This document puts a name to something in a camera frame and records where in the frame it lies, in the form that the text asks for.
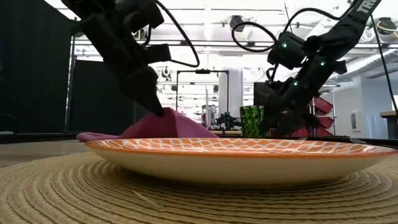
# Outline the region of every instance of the woven placemat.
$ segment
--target woven placemat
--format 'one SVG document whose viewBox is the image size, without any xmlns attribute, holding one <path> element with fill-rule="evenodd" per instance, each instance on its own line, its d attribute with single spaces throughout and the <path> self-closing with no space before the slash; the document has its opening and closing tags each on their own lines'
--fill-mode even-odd
<svg viewBox="0 0 398 224">
<path fill-rule="evenodd" d="M 0 169 L 0 223 L 398 223 L 398 158 L 311 186 L 222 190 L 54 157 Z"/>
</svg>

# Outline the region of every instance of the black cable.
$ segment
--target black cable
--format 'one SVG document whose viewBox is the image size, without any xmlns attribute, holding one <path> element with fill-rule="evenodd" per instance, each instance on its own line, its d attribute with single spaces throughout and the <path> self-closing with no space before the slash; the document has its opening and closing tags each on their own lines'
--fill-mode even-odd
<svg viewBox="0 0 398 224">
<path fill-rule="evenodd" d="M 397 103 L 396 103 L 396 100 L 395 100 L 395 98 L 394 98 L 394 93 L 392 92 L 390 75 L 388 74 L 388 69 L 387 69 L 387 65 L 386 65 L 386 60 L 384 59 L 384 54 L 383 54 L 383 50 L 382 50 L 382 48 L 381 48 L 380 38 L 379 38 L 379 34 L 377 33 L 377 28 L 376 28 L 376 24 L 375 24 L 374 19 L 373 19 L 373 15 L 371 15 L 371 20 L 372 20 L 372 25 L 373 25 L 374 33 L 375 33 L 375 35 L 376 35 L 377 46 L 379 47 L 379 52 L 380 52 L 381 61 L 383 62 L 384 72 L 386 73 L 387 84 L 388 84 L 388 90 L 389 90 L 389 92 L 390 92 L 390 97 L 391 97 L 391 100 L 392 100 L 392 104 L 394 105 L 394 110 L 395 110 L 395 112 L 396 112 L 396 116 L 398 116 Z"/>
<path fill-rule="evenodd" d="M 264 26 L 262 26 L 262 25 L 260 25 L 260 24 L 258 24 L 258 23 L 255 23 L 255 22 L 241 22 L 241 23 L 237 24 L 236 26 L 234 26 L 234 27 L 232 28 L 232 30 L 231 30 L 231 35 L 232 35 L 232 39 L 234 40 L 235 44 L 236 44 L 238 47 L 240 47 L 240 48 L 242 48 L 242 49 L 244 49 L 244 50 L 247 50 L 248 52 L 254 52 L 254 53 L 266 52 L 266 51 L 268 51 L 269 49 L 273 48 L 274 45 L 272 45 L 272 46 L 270 46 L 270 47 L 267 47 L 267 48 L 265 48 L 265 49 L 261 49 L 261 50 L 250 49 L 250 48 L 248 48 L 248 47 L 243 46 L 241 43 L 239 43 L 238 40 L 236 40 L 236 37 L 235 37 L 235 30 L 236 30 L 239 26 L 243 26 L 243 25 L 251 25 L 251 26 L 257 27 L 257 28 L 261 29 L 262 31 L 264 31 L 265 33 L 267 33 L 267 34 L 272 38 L 272 40 L 274 41 L 274 43 L 277 43 L 277 42 L 278 42 L 278 40 L 276 39 L 275 35 L 274 35 L 271 31 L 269 31 L 267 28 L 265 28 Z"/>
<path fill-rule="evenodd" d="M 185 41 L 187 41 L 187 44 L 189 45 L 189 47 L 190 47 L 191 50 L 192 50 L 193 55 L 195 56 L 195 60 L 197 61 L 197 64 L 196 64 L 196 65 L 193 65 L 193 64 L 189 64 L 189 63 L 185 63 L 185 62 L 179 62 L 179 61 L 177 61 L 177 60 L 170 60 L 170 61 L 173 62 L 173 63 L 178 63 L 178 64 L 185 65 L 185 66 L 192 67 L 192 68 L 197 68 L 197 67 L 199 67 L 200 61 L 199 61 L 198 53 L 197 53 L 197 51 L 195 50 L 195 48 L 194 48 L 194 46 L 193 46 L 191 40 L 188 38 L 188 36 L 187 36 L 187 34 L 185 33 L 185 31 L 181 28 L 180 24 L 179 24 L 179 23 L 177 22 L 177 20 L 174 18 L 174 16 L 172 15 L 172 13 L 171 13 L 160 1 L 155 0 L 155 2 L 156 2 L 156 4 L 159 5 L 159 7 L 161 7 L 161 8 L 166 12 L 166 14 L 170 17 L 170 19 L 173 21 L 173 23 L 174 23 L 175 26 L 177 27 L 177 29 L 180 31 L 181 35 L 184 37 Z"/>
<path fill-rule="evenodd" d="M 145 42 L 143 43 L 144 46 L 147 46 L 150 42 L 150 36 L 152 35 L 152 27 L 149 25 L 148 26 L 148 36 Z"/>
<path fill-rule="evenodd" d="M 304 9 L 300 9 L 300 10 L 298 10 L 298 11 L 289 19 L 289 21 L 287 22 L 287 24 L 286 24 L 286 26 L 285 26 L 285 29 L 284 29 L 284 31 L 283 31 L 282 33 L 286 32 L 287 29 L 289 28 L 289 26 L 291 25 L 291 23 L 293 22 L 293 20 L 294 20 L 299 14 L 301 14 L 301 13 L 303 13 L 303 12 L 317 12 L 317 13 L 323 15 L 323 16 L 329 17 L 330 19 L 333 19 L 333 20 L 340 20 L 340 19 L 342 19 L 343 17 L 345 17 L 345 16 L 350 12 L 350 10 L 352 10 L 352 8 L 355 6 L 355 4 L 356 4 L 358 1 L 359 1 L 359 0 L 355 0 L 355 1 L 347 8 L 347 10 L 346 10 L 341 16 L 339 16 L 339 17 L 336 17 L 336 16 L 330 14 L 329 12 L 325 12 L 325 11 L 323 11 L 323 10 L 321 10 L 321 9 L 315 9 L 315 8 L 311 8 L 311 7 L 304 8 Z"/>
<path fill-rule="evenodd" d="M 279 63 L 276 63 L 274 65 L 274 71 L 272 72 L 272 76 L 271 76 L 271 81 L 274 81 L 275 75 L 276 75 L 276 70 L 278 69 Z"/>
<path fill-rule="evenodd" d="M 271 68 L 268 68 L 267 71 L 266 71 L 266 75 L 267 75 L 268 80 L 271 80 L 271 75 L 269 74 L 269 72 L 271 70 L 273 70 L 273 69 L 274 69 L 274 67 L 271 67 Z"/>
</svg>

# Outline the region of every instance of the green glass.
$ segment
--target green glass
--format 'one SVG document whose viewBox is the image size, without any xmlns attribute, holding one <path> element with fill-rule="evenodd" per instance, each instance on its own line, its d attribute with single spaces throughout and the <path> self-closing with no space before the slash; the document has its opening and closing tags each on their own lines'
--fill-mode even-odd
<svg viewBox="0 0 398 224">
<path fill-rule="evenodd" d="M 242 106 L 242 134 L 244 138 L 264 138 L 266 132 L 260 131 L 260 124 L 264 117 L 263 106 Z"/>
</svg>

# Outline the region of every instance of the cloth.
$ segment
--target cloth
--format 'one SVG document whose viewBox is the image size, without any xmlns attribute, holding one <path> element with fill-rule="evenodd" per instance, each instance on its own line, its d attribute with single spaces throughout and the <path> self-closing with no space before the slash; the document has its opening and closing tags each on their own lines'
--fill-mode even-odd
<svg viewBox="0 0 398 224">
<path fill-rule="evenodd" d="M 164 110 L 163 117 L 148 114 L 127 128 L 120 136 L 87 132 L 78 134 L 76 138 L 83 142 L 131 138 L 217 138 L 217 135 L 183 114 L 171 108 Z"/>
</svg>

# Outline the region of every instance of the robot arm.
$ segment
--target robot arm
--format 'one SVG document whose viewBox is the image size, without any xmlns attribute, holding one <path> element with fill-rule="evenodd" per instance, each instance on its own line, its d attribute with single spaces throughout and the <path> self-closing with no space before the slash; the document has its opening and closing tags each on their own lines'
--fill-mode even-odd
<svg viewBox="0 0 398 224">
<path fill-rule="evenodd" d="M 117 76 L 121 93 L 145 109 L 163 115 L 156 95 L 157 74 L 149 63 L 171 60 L 169 46 L 146 47 L 131 32 L 164 22 L 154 0 L 62 0 L 81 18 L 80 29 Z"/>
<path fill-rule="evenodd" d="M 346 73 L 346 55 L 360 40 L 366 23 L 381 0 L 356 1 L 329 32 L 309 37 L 306 41 L 284 32 L 268 55 L 268 62 L 288 69 L 301 67 L 295 78 L 282 84 L 282 90 L 264 86 L 259 104 L 264 105 L 265 131 L 276 128 L 276 134 L 294 132 L 308 118 L 308 104 L 333 72 Z"/>
</svg>

